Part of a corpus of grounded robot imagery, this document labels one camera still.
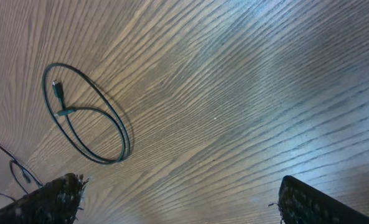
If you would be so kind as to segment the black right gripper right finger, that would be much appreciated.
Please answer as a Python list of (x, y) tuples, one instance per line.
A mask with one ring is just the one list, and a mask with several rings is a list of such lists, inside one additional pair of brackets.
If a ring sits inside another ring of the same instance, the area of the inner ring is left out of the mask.
[(275, 203), (284, 224), (358, 224), (369, 217), (299, 179), (283, 177)]

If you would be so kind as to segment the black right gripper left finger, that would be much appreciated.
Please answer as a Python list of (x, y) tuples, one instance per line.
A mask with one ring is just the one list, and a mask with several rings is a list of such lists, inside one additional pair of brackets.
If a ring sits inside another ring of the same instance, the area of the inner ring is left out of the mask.
[(88, 180), (67, 173), (0, 208), (0, 224), (72, 224)]

